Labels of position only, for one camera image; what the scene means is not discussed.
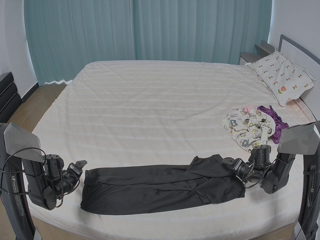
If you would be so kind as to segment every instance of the pile of clothes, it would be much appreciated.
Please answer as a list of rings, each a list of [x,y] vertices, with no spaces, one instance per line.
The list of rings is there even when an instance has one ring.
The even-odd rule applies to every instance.
[[[278,144],[282,129],[289,127],[282,122],[272,106],[259,106],[254,109],[251,105],[230,111],[223,119],[222,126],[232,133],[232,139],[248,152],[256,146],[266,145],[269,137]]]

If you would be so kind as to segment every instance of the tiled floor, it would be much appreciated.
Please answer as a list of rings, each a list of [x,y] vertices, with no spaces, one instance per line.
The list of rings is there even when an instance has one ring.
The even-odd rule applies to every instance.
[[[66,87],[62,84],[46,84],[38,88],[31,97],[22,104],[9,122],[21,126],[32,132],[39,120],[42,118],[47,109],[54,100],[59,96],[61,91]],[[47,224],[37,218],[33,218],[34,224],[39,228],[43,240],[84,240],[84,238],[75,236],[63,231],[55,226]],[[293,231],[293,225],[282,227],[268,234],[256,237],[252,240],[289,240]],[[1,240],[14,240],[15,236],[12,231],[10,222],[6,216],[5,209],[0,202],[0,232]]]

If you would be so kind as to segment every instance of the white bed sheet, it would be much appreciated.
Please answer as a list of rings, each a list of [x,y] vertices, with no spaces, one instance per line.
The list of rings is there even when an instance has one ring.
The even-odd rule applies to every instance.
[[[247,66],[180,61],[93,62],[76,76],[33,133],[47,154],[84,169],[189,164],[195,156],[249,158],[221,126],[234,107],[272,105],[289,125],[310,122],[294,101],[280,107]],[[277,145],[271,139],[271,160]],[[183,210],[109,216],[80,209],[80,187],[52,211],[31,214],[88,239],[250,239],[293,223],[302,197],[302,156],[286,187],[268,195]]]

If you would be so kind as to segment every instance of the black dress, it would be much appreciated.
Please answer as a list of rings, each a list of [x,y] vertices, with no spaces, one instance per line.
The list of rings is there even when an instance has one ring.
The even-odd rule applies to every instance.
[[[241,181],[219,154],[190,165],[148,165],[86,170],[81,209],[126,215],[217,204],[245,196]]]

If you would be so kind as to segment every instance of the headboard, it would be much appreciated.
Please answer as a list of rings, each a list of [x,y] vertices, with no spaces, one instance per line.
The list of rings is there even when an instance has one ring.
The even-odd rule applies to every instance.
[[[306,90],[300,98],[314,117],[320,120],[320,59],[284,35],[280,36],[278,50],[290,61],[303,67],[314,80],[314,87]]]

